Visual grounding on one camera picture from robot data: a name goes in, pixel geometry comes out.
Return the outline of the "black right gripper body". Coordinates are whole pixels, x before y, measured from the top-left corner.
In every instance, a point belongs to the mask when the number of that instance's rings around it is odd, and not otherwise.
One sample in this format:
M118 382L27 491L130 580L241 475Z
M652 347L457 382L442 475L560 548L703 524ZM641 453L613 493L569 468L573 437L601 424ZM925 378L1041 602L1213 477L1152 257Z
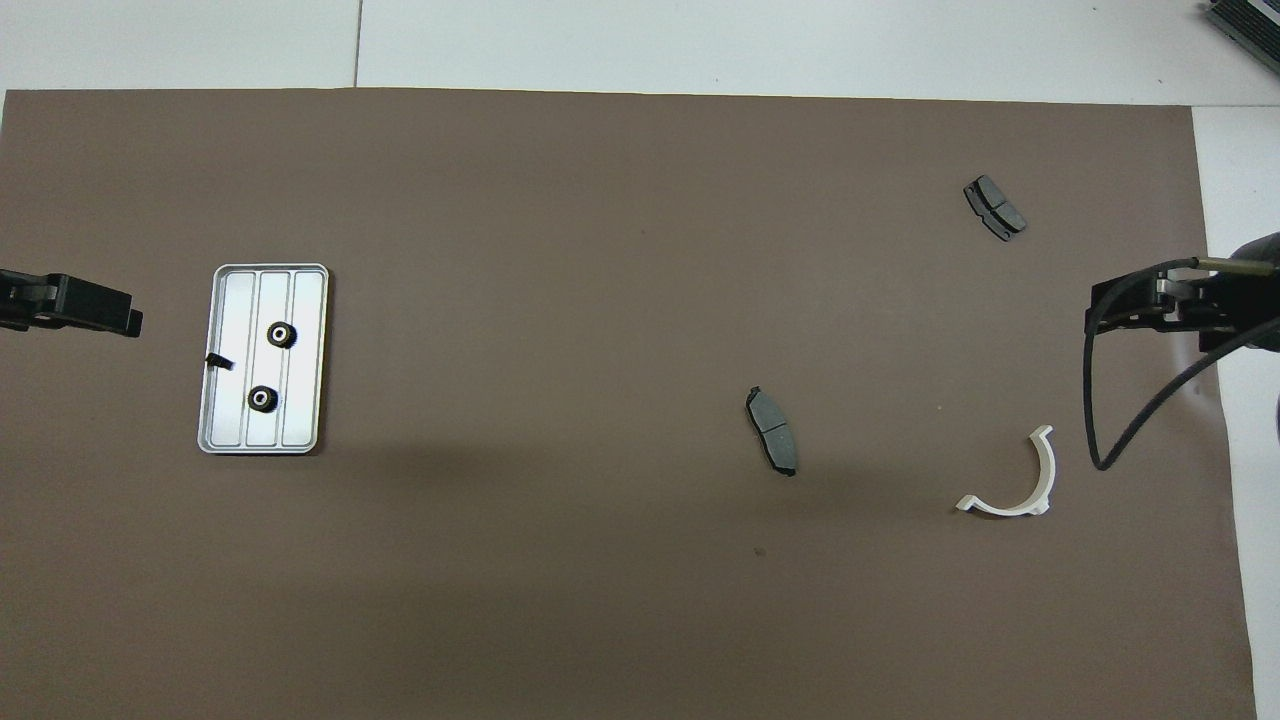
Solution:
M1211 275L1174 281L1189 295L1174 305L1170 332L1194 332L1216 325L1239 327L1243 333L1277 320L1279 314L1279 233L1242 245L1229 259L1267 263L1275 273L1244 275L1213 272ZM1244 343L1244 347L1277 354L1277 329Z

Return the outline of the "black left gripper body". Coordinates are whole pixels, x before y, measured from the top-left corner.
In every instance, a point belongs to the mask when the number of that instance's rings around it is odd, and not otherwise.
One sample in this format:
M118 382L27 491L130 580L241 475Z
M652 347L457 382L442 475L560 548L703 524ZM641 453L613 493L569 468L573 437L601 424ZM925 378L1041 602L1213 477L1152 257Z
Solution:
M64 320L41 314L58 297L59 283L47 275L1 269L1 328L27 332L31 327L61 329Z

